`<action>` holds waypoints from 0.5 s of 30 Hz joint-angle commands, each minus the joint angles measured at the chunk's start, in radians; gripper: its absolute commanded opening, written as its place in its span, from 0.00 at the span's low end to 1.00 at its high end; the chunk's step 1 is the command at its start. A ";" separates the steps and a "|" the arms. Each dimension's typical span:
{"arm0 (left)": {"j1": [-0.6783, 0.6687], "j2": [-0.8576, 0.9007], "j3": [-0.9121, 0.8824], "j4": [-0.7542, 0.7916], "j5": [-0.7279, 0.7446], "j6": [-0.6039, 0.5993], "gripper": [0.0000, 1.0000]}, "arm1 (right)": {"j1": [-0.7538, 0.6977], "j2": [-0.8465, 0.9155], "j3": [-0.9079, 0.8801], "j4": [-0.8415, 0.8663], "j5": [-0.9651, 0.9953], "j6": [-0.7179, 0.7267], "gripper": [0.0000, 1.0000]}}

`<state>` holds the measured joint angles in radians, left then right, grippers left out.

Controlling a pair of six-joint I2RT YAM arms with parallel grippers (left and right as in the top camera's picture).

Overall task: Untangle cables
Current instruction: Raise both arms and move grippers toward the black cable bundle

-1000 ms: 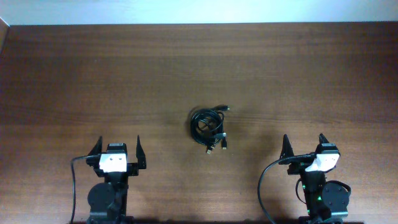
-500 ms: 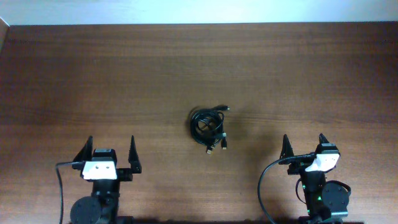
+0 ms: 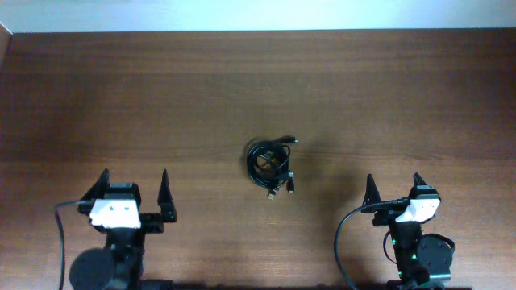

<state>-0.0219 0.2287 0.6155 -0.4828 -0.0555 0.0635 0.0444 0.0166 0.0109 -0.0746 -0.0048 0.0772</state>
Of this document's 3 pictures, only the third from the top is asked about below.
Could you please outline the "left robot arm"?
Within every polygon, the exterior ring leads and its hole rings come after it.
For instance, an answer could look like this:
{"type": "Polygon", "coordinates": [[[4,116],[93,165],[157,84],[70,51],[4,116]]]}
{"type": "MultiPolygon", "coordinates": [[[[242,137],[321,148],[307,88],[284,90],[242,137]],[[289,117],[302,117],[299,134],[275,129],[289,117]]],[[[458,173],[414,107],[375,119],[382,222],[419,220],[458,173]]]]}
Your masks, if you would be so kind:
{"type": "Polygon", "coordinates": [[[112,183],[104,170],[79,200],[77,212],[106,236],[104,246],[80,253],[73,261],[69,282],[74,289],[174,288],[172,280],[144,280],[145,238],[162,234],[166,223],[177,221],[177,210],[163,171],[157,195],[158,213],[141,213],[141,196],[136,183],[112,183]]]}

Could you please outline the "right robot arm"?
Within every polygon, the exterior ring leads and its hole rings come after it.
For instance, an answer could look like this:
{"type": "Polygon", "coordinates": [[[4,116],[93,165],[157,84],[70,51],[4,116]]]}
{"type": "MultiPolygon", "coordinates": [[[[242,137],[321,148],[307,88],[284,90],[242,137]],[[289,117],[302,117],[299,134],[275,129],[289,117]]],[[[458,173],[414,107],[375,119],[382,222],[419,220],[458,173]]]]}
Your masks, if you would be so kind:
{"type": "Polygon", "coordinates": [[[362,213],[372,213],[372,224],[387,226],[391,238],[398,280],[390,280],[388,289],[443,289],[451,279],[455,243],[440,234],[425,234],[422,225],[435,217],[441,198],[434,186],[418,174],[406,197],[381,200],[372,177],[367,176],[362,213]]]}

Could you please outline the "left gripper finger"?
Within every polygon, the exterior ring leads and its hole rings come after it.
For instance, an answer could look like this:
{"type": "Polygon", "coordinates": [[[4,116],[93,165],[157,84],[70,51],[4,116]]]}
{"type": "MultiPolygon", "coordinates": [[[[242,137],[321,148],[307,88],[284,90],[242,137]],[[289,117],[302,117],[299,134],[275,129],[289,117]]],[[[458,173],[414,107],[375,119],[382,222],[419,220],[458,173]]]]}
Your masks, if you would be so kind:
{"type": "Polygon", "coordinates": [[[166,169],[162,173],[157,204],[160,207],[160,213],[163,218],[163,222],[177,221],[177,211],[173,203],[173,198],[169,187],[169,176],[166,169]]]}
{"type": "Polygon", "coordinates": [[[110,172],[105,168],[94,185],[81,198],[83,201],[103,198],[110,180],[110,172]]]}

